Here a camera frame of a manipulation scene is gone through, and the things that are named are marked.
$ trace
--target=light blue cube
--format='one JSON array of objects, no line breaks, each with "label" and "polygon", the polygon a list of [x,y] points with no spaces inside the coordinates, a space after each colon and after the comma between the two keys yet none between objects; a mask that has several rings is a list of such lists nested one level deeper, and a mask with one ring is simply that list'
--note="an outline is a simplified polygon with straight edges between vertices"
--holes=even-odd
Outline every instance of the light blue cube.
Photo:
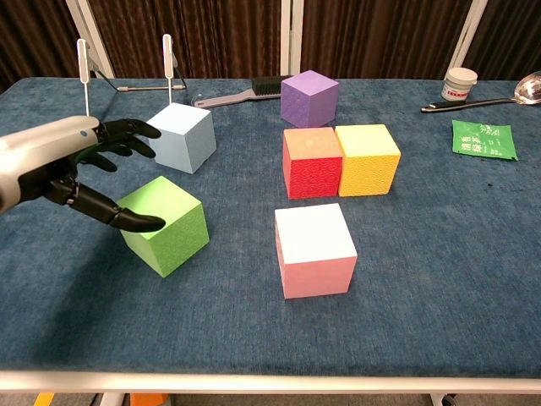
[{"label": "light blue cube", "polygon": [[195,173],[216,151],[214,124],[209,110],[172,103],[148,124],[161,131],[150,140],[156,162],[187,173]]}]

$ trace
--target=table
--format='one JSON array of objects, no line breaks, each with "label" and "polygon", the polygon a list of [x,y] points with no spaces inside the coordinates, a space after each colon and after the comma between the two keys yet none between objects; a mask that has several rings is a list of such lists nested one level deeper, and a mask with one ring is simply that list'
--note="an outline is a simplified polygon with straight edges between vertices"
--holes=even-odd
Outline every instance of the table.
[{"label": "table", "polygon": [[[249,86],[187,82],[176,102]],[[166,279],[117,230],[67,207],[40,199],[0,216],[0,390],[128,390],[130,376],[149,382],[141,390],[180,392],[195,376],[209,392],[541,392],[540,110],[423,114],[441,82],[340,82],[330,125],[384,123],[402,151],[388,195],[289,201],[291,125],[271,100],[214,108],[217,151],[194,175],[140,156],[114,157],[114,174],[80,169],[113,199],[163,175],[202,200],[210,244]],[[472,98],[514,86],[480,81]],[[103,80],[90,99],[102,121],[147,120],[168,102],[161,91],[115,95]],[[77,80],[21,80],[0,95],[0,134],[84,111]],[[452,119],[510,124],[519,161],[452,153]],[[331,202],[359,253],[350,291],[285,301],[274,210]]]}]

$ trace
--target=yellow cube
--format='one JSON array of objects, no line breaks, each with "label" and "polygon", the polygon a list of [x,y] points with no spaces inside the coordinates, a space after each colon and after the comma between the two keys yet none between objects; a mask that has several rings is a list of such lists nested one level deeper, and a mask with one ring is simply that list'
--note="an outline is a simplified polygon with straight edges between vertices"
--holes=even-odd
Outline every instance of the yellow cube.
[{"label": "yellow cube", "polygon": [[336,126],[342,146],[339,196],[386,195],[400,150],[384,124]]}]

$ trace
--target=dark curtain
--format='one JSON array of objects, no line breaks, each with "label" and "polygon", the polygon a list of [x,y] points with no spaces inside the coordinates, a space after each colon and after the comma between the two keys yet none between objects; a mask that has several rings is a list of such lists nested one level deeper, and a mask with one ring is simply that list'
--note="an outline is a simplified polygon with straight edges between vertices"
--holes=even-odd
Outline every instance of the dark curtain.
[{"label": "dark curtain", "polygon": [[280,72],[280,0],[90,0],[117,77],[163,76],[170,34],[187,78]]},{"label": "dark curtain", "polygon": [[483,80],[541,70],[541,0],[490,0],[462,66]]},{"label": "dark curtain", "polygon": [[471,0],[305,0],[301,70],[441,79]]},{"label": "dark curtain", "polygon": [[79,76],[65,0],[0,0],[0,9],[0,91],[26,77]]}]

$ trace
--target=green packet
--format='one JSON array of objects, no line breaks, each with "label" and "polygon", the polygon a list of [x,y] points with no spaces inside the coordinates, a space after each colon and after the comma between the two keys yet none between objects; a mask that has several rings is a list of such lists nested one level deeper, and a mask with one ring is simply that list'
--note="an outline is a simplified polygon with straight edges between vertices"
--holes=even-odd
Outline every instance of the green packet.
[{"label": "green packet", "polygon": [[453,120],[453,152],[518,161],[510,125]]}]

